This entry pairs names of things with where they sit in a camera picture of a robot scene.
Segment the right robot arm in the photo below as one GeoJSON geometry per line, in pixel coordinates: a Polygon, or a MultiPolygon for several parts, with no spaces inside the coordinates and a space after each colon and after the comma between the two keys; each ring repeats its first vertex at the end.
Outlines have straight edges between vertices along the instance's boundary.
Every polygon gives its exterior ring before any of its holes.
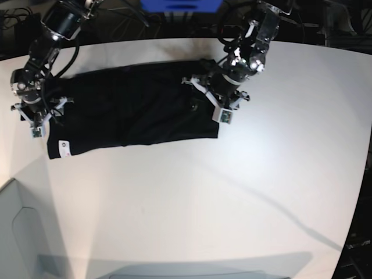
{"type": "Polygon", "coordinates": [[[22,118],[30,123],[37,137],[50,118],[54,117],[45,97],[45,82],[52,77],[52,66],[58,57],[63,40],[75,39],[81,26],[93,18],[102,1],[56,1],[41,20],[42,36],[28,51],[23,68],[14,70],[10,87],[21,102],[13,105],[22,118]]]}

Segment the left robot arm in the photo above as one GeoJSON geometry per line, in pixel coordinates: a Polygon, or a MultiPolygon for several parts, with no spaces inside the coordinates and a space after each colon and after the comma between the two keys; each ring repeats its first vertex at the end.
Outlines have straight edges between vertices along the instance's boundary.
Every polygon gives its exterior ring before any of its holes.
{"type": "Polygon", "coordinates": [[[245,1],[229,6],[217,24],[217,39],[227,55],[218,62],[202,59],[208,73],[183,78],[183,83],[205,94],[216,108],[237,110],[242,100],[249,100],[249,95],[238,88],[264,70],[281,15],[290,15],[293,7],[294,1],[245,1]],[[242,17],[240,33],[231,41],[225,40],[223,28],[229,17],[245,7],[248,11],[242,17]]]}

